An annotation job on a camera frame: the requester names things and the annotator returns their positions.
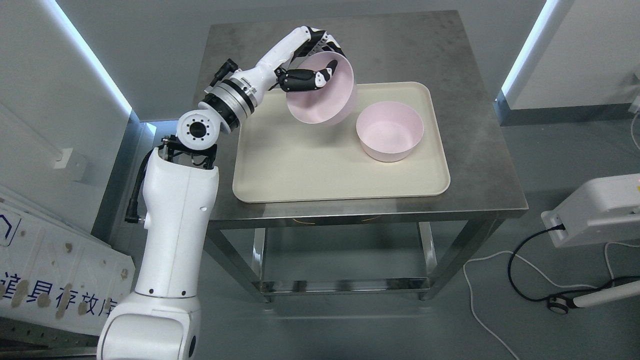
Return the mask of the black white robotic hand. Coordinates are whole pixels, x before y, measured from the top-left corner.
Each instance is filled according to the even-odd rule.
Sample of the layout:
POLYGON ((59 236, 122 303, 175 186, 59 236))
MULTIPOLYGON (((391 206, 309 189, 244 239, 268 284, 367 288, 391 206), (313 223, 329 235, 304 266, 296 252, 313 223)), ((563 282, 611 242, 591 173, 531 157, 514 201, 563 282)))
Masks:
POLYGON ((330 60, 320 70, 290 69, 289 66, 295 59, 327 51, 345 56, 338 41, 326 30, 306 25, 297 27, 267 51, 254 68, 247 71, 247 83, 258 91, 274 88, 284 92, 318 91, 329 83, 336 72, 337 60, 330 60))

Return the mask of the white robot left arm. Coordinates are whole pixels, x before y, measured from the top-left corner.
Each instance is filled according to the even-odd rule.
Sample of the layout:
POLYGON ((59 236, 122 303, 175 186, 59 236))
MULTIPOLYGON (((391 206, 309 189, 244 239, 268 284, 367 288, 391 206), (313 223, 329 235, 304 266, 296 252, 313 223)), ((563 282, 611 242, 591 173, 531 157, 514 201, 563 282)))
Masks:
POLYGON ((206 230, 220 174, 217 139, 251 114, 256 102, 231 96, 227 77, 238 71, 227 59, 198 108, 179 118, 142 160, 125 213, 138 223, 142 194, 147 230, 135 289, 110 311, 100 334, 99 360, 192 360, 201 330, 197 296, 206 230))

